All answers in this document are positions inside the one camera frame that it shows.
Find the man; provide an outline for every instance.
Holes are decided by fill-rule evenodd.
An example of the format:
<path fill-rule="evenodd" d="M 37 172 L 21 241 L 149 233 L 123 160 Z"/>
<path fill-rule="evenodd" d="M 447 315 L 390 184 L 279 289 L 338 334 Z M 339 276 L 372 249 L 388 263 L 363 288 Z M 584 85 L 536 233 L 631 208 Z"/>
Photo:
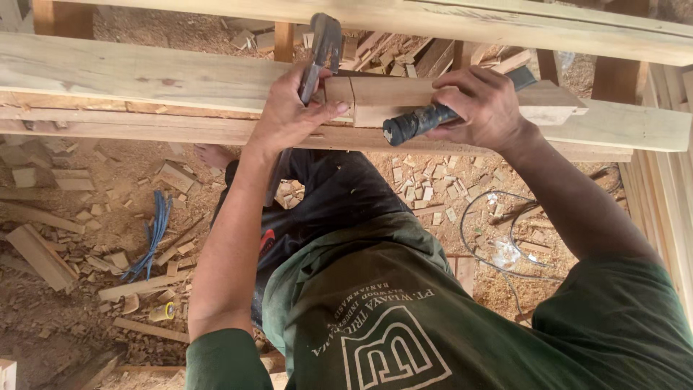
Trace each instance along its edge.
<path fill-rule="evenodd" d="M 532 329 L 464 292 L 440 243 L 360 153 L 295 150 L 290 178 L 305 184 L 305 199 L 263 211 L 279 151 L 347 108 L 304 108 L 302 69 L 272 86 L 240 162 L 197 148 L 208 163 L 228 163 L 233 184 L 193 281 L 188 389 L 272 388 L 252 319 L 286 356 L 290 389 L 693 389 L 693 337 L 662 260 L 520 115 L 497 72 L 436 80 L 456 88 L 433 99 L 464 120 L 428 137 L 498 152 L 580 260 L 536 308 Z"/>

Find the hammer head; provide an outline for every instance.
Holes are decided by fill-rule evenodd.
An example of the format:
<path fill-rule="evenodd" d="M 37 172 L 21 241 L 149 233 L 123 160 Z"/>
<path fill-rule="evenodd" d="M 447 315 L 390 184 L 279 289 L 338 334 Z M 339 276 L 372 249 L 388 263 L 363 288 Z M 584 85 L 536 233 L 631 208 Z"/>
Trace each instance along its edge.
<path fill-rule="evenodd" d="M 315 32 L 312 63 L 337 73 L 342 50 L 342 25 L 338 20 L 320 12 L 310 19 L 310 29 Z"/>

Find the green t-shirt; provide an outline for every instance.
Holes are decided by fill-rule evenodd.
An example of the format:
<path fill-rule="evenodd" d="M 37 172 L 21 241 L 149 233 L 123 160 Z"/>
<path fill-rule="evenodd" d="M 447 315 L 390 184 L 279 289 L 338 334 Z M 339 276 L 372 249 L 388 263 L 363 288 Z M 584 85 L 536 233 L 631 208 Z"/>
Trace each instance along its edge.
<path fill-rule="evenodd" d="M 693 389 L 693 336 L 662 267 L 582 260 L 529 329 L 465 293 L 408 213 L 301 249 L 263 310 L 288 389 Z M 190 345 L 186 388 L 272 385 L 250 335 L 220 330 Z"/>

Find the blue cable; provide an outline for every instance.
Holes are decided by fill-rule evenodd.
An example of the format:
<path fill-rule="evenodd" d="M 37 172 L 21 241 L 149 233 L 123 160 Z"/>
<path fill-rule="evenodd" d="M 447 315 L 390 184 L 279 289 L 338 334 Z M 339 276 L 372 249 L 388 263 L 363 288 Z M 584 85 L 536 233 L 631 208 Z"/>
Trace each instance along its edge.
<path fill-rule="evenodd" d="M 149 275 L 152 270 L 152 263 L 154 262 L 154 252 L 157 250 L 157 246 L 159 245 L 161 238 L 164 236 L 164 232 L 166 232 L 166 225 L 168 225 L 168 215 L 171 211 L 172 202 L 173 199 L 171 196 L 169 196 L 168 204 L 166 204 L 166 200 L 164 199 L 164 196 L 161 195 L 161 191 L 154 191 L 155 209 L 154 225 L 152 226 L 152 230 L 150 231 L 147 223 L 143 222 L 144 232 L 147 234 L 147 242 L 149 242 L 149 251 L 142 255 L 142 257 L 137 260 L 137 263 L 133 264 L 123 274 L 123 276 L 121 276 L 121 280 L 125 279 L 129 273 L 132 273 L 132 276 L 128 280 L 128 283 L 132 283 L 140 272 L 142 272 L 142 269 L 144 269 L 145 266 L 147 266 L 147 280 L 149 280 Z"/>

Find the bare foot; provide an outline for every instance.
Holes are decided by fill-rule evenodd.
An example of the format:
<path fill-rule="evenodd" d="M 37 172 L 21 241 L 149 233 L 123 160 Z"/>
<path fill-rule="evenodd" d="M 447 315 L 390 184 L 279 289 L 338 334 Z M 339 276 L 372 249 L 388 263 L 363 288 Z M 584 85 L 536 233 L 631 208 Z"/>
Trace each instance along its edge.
<path fill-rule="evenodd" d="M 226 169 L 231 161 L 237 160 L 233 153 L 219 145 L 195 144 L 194 151 L 200 161 L 211 168 Z"/>

